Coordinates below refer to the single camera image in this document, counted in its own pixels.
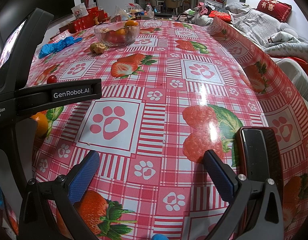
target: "blue ball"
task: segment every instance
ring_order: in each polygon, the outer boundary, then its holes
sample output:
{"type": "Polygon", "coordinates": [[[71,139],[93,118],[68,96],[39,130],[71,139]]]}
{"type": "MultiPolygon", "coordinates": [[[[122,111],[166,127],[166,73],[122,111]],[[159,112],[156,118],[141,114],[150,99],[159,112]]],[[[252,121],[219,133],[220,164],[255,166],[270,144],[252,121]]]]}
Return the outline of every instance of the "blue ball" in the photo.
{"type": "Polygon", "coordinates": [[[152,240],[168,240],[168,238],[162,234],[153,235],[152,240]]]}

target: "screw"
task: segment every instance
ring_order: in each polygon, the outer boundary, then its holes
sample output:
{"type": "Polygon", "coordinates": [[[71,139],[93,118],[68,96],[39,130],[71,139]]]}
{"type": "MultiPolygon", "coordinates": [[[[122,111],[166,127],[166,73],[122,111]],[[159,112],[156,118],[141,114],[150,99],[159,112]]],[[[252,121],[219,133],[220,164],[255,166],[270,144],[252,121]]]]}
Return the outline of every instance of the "screw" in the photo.
{"type": "Polygon", "coordinates": [[[246,176],[244,174],[238,174],[238,179],[244,181],[246,180],[246,176]]]}
{"type": "Polygon", "coordinates": [[[33,184],[35,183],[35,181],[36,181],[36,179],[30,179],[29,182],[28,182],[28,184],[29,184],[29,185],[33,185],[33,184]]]}
{"type": "Polygon", "coordinates": [[[267,182],[270,184],[270,185],[274,185],[275,181],[273,179],[268,179],[267,182]]]}
{"type": "Polygon", "coordinates": [[[58,175],[56,178],[57,181],[63,181],[65,180],[65,175],[58,175]]]}

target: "plastic tablecloth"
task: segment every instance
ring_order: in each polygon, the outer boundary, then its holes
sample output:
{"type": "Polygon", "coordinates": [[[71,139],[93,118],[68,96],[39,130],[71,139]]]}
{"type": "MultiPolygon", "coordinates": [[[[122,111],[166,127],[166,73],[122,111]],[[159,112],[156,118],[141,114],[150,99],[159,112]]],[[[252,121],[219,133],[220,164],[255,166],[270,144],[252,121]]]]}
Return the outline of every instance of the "plastic tablecloth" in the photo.
{"type": "Polygon", "coordinates": [[[209,27],[140,24],[133,44],[101,55],[89,51],[95,27],[76,33],[83,40],[58,53],[38,59],[36,51],[29,86],[53,73],[59,82],[101,78],[103,93],[45,112],[50,128],[34,146],[36,178],[67,174],[96,150],[100,168],[80,203],[96,235],[202,240],[228,206],[202,154],[212,148],[239,172],[237,130],[270,126],[281,153],[290,239],[308,214],[308,111],[300,94],[269,56],[217,17],[209,27]],[[115,77],[122,66],[130,72],[115,77]]]}

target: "glass bowl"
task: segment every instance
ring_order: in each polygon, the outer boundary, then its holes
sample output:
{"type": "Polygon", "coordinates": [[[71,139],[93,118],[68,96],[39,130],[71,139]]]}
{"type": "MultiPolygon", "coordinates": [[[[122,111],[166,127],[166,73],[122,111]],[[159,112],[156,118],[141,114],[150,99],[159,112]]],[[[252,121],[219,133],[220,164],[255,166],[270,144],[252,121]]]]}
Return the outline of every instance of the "glass bowl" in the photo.
{"type": "Polygon", "coordinates": [[[140,34],[141,26],[124,27],[126,22],[113,23],[94,29],[94,33],[99,42],[109,47],[124,46],[134,43],[140,34]]]}

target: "black tv screen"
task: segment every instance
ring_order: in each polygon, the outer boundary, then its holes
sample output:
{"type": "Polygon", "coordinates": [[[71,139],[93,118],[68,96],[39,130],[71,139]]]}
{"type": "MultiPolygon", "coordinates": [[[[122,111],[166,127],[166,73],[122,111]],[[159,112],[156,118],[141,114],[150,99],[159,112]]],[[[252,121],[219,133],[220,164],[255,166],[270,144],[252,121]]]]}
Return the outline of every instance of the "black tv screen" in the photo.
{"type": "Polygon", "coordinates": [[[0,11],[0,33],[3,43],[20,22],[35,8],[54,15],[53,21],[72,14],[74,0],[8,0],[0,11]]]}

